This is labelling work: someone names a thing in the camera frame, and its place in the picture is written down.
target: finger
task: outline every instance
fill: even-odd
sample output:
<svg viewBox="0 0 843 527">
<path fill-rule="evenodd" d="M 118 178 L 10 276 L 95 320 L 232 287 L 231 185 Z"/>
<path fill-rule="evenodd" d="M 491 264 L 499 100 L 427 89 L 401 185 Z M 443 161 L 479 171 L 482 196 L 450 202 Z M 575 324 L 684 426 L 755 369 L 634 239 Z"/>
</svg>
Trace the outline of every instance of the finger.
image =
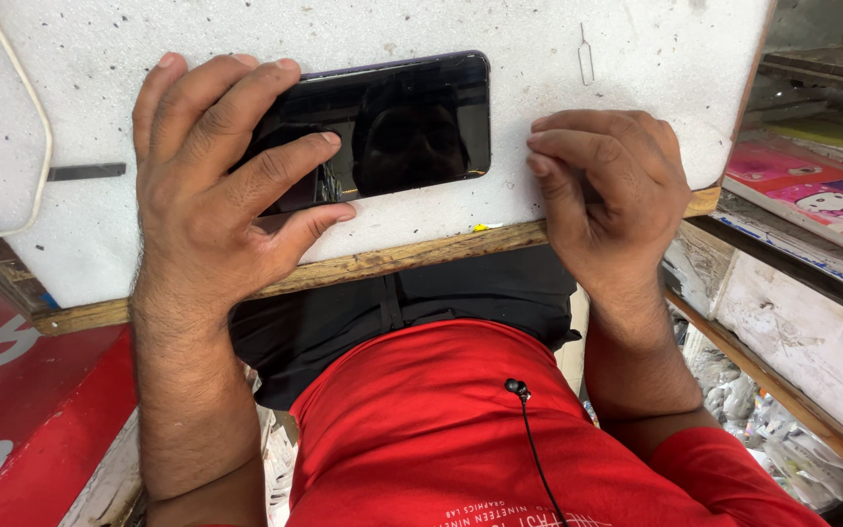
<svg viewBox="0 0 843 527">
<path fill-rule="evenodd" d="M 249 147 L 252 130 L 275 102 L 301 77 L 298 63 L 283 58 L 250 71 L 208 109 L 181 150 L 191 163 L 210 163 L 217 177 L 238 162 Z"/>
<path fill-rule="evenodd" d="M 609 135 L 620 141 L 655 181 L 665 183 L 677 176 L 678 171 L 653 137 L 654 132 L 663 133 L 662 127 L 646 112 L 566 110 L 539 119 L 532 128 L 533 131 L 564 128 Z"/>
<path fill-rule="evenodd" d="M 545 200 L 549 231 L 583 240 L 587 233 L 587 213 L 581 184 L 571 174 L 571 168 L 560 160 L 536 153 L 529 154 L 525 163 L 535 175 Z"/>
<path fill-rule="evenodd" d="M 314 245 L 334 223 L 349 222 L 356 215 L 357 211 L 350 203 L 334 203 L 300 210 L 292 214 L 273 236 L 270 258 L 277 259 L 291 272 L 311 245 Z"/>
<path fill-rule="evenodd" d="M 249 55 L 217 55 L 188 71 L 158 101 L 150 148 L 168 161 L 204 112 L 258 64 Z"/>
<path fill-rule="evenodd" d="M 148 157 L 148 145 L 152 135 L 152 121 L 158 101 L 172 84 L 187 72 L 187 62 L 180 54 L 169 52 L 161 56 L 158 64 L 148 72 L 142 82 L 139 97 L 132 110 L 132 138 L 135 144 L 135 160 L 140 164 Z"/>
<path fill-rule="evenodd" d="M 229 204 L 232 220 L 251 222 L 286 190 L 340 149 L 334 132 L 312 133 L 269 148 L 223 178 L 216 191 Z"/>
<path fill-rule="evenodd" d="M 626 212 L 651 193 L 652 179 L 613 136 L 579 130 L 551 129 L 529 136 L 532 151 L 585 169 L 588 182 L 608 209 Z"/>
<path fill-rule="evenodd" d="M 672 128 L 672 125 L 669 124 L 668 121 L 659 120 L 657 121 L 662 128 L 662 142 L 665 143 L 663 147 L 663 152 L 669 156 L 669 159 L 673 162 L 678 163 L 678 166 L 682 166 L 682 152 L 678 145 L 678 136 L 675 135 L 675 130 Z"/>
</svg>

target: white foam sheet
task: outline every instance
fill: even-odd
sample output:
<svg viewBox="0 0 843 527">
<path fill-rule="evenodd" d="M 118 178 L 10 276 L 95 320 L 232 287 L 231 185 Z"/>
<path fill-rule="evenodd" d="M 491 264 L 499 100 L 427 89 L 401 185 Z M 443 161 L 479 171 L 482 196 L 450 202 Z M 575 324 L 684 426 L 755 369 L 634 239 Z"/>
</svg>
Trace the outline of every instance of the white foam sheet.
<svg viewBox="0 0 843 527">
<path fill-rule="evenodd" d="M 490 59 L 485 176 L 355 202 L 303 262 L 544 216 L 524 165 L 529 123 L 568 108 L 642 109 L 674 126 L 693 188 L 722 173 L 770 0 L 0 0 L 0 21 L 51 116 L 53 166 L 125 162 L 123 177 L 48 183 L 9 236 L 61 306 L 127 295 L 138 255 L 129 113 L 167 51 L 293 57 L 302 70 L 480 50 Z M 596 81 L 581 82 L 579 22 Z M 0 230 L 25 222 L 43 128 L 0 46 Z"/>
</svg>

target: hand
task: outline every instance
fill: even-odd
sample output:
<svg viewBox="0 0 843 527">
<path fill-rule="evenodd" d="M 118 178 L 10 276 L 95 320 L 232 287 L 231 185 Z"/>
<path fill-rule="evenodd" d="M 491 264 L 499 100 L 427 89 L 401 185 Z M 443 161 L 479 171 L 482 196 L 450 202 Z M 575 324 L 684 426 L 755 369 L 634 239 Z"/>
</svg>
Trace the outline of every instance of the hand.
<svg viewBox="0 0 843 527">
<path fill-rule="evenodd" d="M 300 75 L 291 59 L 259 65 L 243 54 L 188 72 L 172 53 L 148 73 L 132 112 L 144 236 L 136 311 L 224 324 L 234 304 L 286 277 L 325 230 L 356 215 L 335 203 L 299 211 L 274 233 L 253 225 L 339 150 L 331 132 L 266 150 L 227 174 L 253 127 Z"/>
<path fill-rule="evenodd" d="M 659 262 L 691 198 L 672 127 L 646 112 L 568 110 L 532 131 L 526 162 L 562 264 L 599 307 L 659 294 Z"/>
</svg>

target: smartphone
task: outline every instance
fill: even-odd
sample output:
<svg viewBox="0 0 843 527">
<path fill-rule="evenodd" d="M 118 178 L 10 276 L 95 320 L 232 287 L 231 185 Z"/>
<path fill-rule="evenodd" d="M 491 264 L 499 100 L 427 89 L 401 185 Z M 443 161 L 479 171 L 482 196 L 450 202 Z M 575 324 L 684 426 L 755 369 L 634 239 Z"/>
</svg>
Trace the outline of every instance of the smartphone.
<svg viewBox="0 0 843 527">
<path fill-rule="evenodd" d="M 490 169 L 490 65 L 462 52 L 303 75 L 233 168 L 332 131 L 340 150 L 261 216 L 479 177 Z"/>
</svg>

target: black pants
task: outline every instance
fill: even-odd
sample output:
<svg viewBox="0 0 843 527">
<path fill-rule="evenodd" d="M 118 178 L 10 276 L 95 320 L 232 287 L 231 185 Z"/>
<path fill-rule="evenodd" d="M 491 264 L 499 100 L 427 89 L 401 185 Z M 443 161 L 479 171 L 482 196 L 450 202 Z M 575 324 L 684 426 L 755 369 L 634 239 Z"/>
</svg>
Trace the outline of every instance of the black pants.
<svg viewBox="0 0 843 527">
<path fill-rule="evenodd" d="M 357 344 L 411 325 L 475 318 L 519 329 L 552 351 L 570 330 L 574 278 L 548 245 L 249 300 L 230 316 L 237 356 L 259 372 L 260 405 L 288 410 Z"/>
</svg>

